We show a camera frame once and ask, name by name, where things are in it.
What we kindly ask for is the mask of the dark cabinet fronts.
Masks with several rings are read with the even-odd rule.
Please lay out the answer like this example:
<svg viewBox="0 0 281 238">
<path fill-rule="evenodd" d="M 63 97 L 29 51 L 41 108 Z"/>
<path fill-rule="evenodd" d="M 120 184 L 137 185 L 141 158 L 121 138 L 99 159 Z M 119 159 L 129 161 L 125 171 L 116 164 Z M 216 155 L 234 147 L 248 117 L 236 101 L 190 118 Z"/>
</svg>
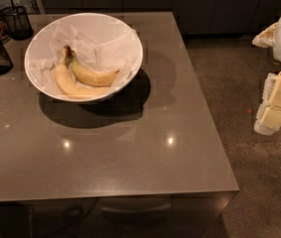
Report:
<svg viewBox="0 0 281 238">
<path fill-rule="evenodd" d="M 281 0 L 41 0 L 47 13 L 174 14 L 184 35 L 257 33 L 281 16 Z"/>
</svg>

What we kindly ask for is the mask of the yellow banana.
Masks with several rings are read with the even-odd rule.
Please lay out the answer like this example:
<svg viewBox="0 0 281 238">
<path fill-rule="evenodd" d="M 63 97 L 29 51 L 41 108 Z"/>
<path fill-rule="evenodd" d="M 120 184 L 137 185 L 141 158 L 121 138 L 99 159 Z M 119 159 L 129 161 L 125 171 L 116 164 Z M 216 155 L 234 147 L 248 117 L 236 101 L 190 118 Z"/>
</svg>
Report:
<svg viewBox="0 0 281 238">
<path fill-rule="evenodd" d="M 67 59 L 70 56 L 70 47 L 64 46 L 61 49 L 60 63 L 54 69 L 54 78 L 60 91 L 72 99 L 86 99 L 103 95 L 108 87 L 86 88 L 75 83 L 71 78 L 67 66 Z"/>
<path fill-rule="evenodd" d="M 71 70 L 78 81 L 97 87 L 109 87 L 119 72 L 118 69 L 110 72 L 91 70 L 79 63 L 74 51 L 71 51 Z"/>
</svg>

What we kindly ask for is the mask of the black mesh pen cup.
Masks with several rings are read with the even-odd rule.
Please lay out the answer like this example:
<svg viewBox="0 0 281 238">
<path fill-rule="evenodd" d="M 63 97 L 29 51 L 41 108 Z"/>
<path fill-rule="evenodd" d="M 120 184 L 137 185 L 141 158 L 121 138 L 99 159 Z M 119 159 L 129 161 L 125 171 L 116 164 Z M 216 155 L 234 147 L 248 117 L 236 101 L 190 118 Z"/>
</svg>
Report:
<svg viewBox="0 0 281 238">
<path fill-rule="evenodd" d="M 11 38 L 16 41 L 30 39 L 34 31 L 32 29 L 27 10 L 20 6 L 17 0 L 9 0 L 10 6 L 1 10 Z"/>
</svg>

